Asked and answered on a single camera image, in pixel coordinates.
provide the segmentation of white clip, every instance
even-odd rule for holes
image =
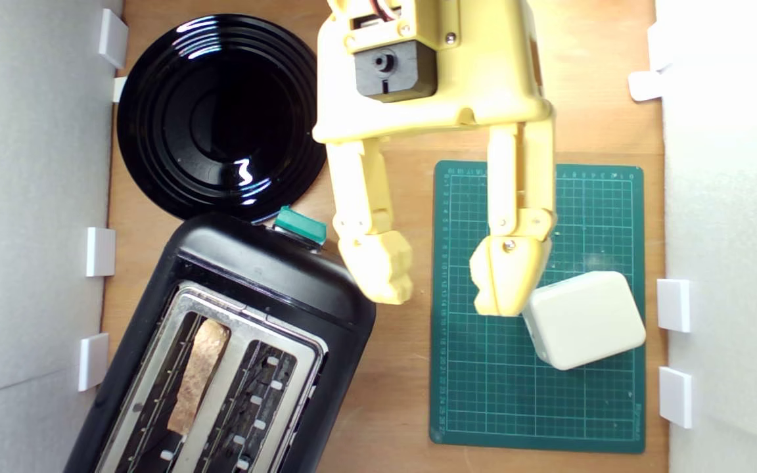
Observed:
[[[124,84],[127,83],[127,76],[115,78],[113,83],[113,103],[117,104],[121,100],[121,91],[124,90]]]
[[[665,330],[691,331],[691,289],[685,279],[658,279],[658,326]]]
[[[115,275],[115,230],[87,229],[87,278]]]
[[[664,93],[662,72],[673,63],[676,45],[673,33],[657,21],[647,29],[649,71],[631,72],[628,78],[630,96],[636,102],[658,99]]]
[[[96,386],[107,374],[107,359],[110,348],[110,338],[107,333],[99,333],[89,338],[81,339],[81,357],[78,369],[78,390],[85,390]]]
[[[101,36],[99,54],[116,69],[124,68],[127,56],[127,25],[118,18],[113,10],[104,9],[101,15]]]
[[[658,368],[658,415],[682,428],[691,428],[691,375]]]

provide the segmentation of green cutting mat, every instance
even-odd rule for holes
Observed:
[[[469,257],[486,225],[486,164],[442,161],[434,192],[430,437],[515,449],[644,450],[644,347],[558,371],[520,317],[481,317]],[[644,317],[643,174],[559,165],[553,252],[541,285],[593,270],[627,276]]]

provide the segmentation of wooden table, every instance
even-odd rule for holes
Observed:
[[[413,299],[381,306],[319,471],[620,471],[668,470],[668,428],[658,416],[658,366],[666,344],[656,325],[655,279],[664,275],[664,164],[661,108],[634,104],[627,75],[648,66],[646,30],[653,0],[531,0],[547,98],[557,110],[557,158],[644,170],[647,256],[647,449],[599,455],[435,445],[428,439],[432,180],[441,159],[484,159],[486,133],[424,135],[384,147],[396,227],[415,251]],[[217,12],[270,19],[315,45],[325,0],[126,0],[128,66],[177,24]],[[327,223],[333,196],[327,171],[295,204]],[[114,144],[109,227],[117,230],[116,275],[107,280],[103,330],[114,352],[156,260],[179,221],[139,191]]]

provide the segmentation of white cube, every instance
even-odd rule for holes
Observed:
[[[522,315],[540,359],[571,369],[639,347],[645,338],[621,273],[593,271],[537,288]]]

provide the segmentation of white wall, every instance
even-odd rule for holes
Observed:
[[[657,0],[676,30],[663,77],[667,274],[691,279],[694,427],[671,426],[672,473],[757,471],[757,3]]]
[[[101,9],[0,0],[0,471],[60,470],[93,393],[78,340],[99,330],[86,228],[107,221],[114,69]]]

